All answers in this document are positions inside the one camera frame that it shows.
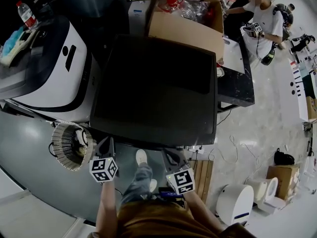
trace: water bottle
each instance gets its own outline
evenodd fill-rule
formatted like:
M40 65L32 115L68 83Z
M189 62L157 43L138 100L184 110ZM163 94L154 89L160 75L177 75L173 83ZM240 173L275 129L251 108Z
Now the water bottle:
M25 4L22 3L21 1L19 1L16 6L18 6L18 13L19 16L21 17L21 19L23 20L24 24L29 28L33 28L33 27L37 27L38 25L38 20L36 19L36 17L34 16L34 14L32 13L30 7Z

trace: cardboard box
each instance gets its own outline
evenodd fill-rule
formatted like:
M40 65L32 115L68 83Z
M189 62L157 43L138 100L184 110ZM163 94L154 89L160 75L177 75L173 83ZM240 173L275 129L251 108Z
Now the cardboard box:
M270 166L267 171L266 179L278 179L276 196L286 200L289 189L294 189L299 180L298 165L279 165Z
M212 51L219 60L223 57L224 50L222 8L219 0L204 1L210 1L215 12L210 26L155 8L150 20L149 36Z
M317 119L317 100L310 96L306 97L308 119Z

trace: white floor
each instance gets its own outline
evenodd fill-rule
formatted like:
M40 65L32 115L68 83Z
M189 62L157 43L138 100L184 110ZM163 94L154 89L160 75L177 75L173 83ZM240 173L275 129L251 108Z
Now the white floor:
M277 148L286 153L287 145L287 153L294 156L295 161L301 160L306 152L308 139L304 137L302 125L286 127L280 113L274 65L287 58L294 59L288 50L276 49L275 58L269 66L260 63L252 69L255 104L233 109L217 127L215 144L205 146L204 155L198 156L198 159L206 159L212 151L209 158L215 158L207 199L211 210L215 209L218 195L227 184L244 183L249 176L265 178L268 166L273 164L273 156L269 157ZM229 111L218 115L218 121L228 114Z

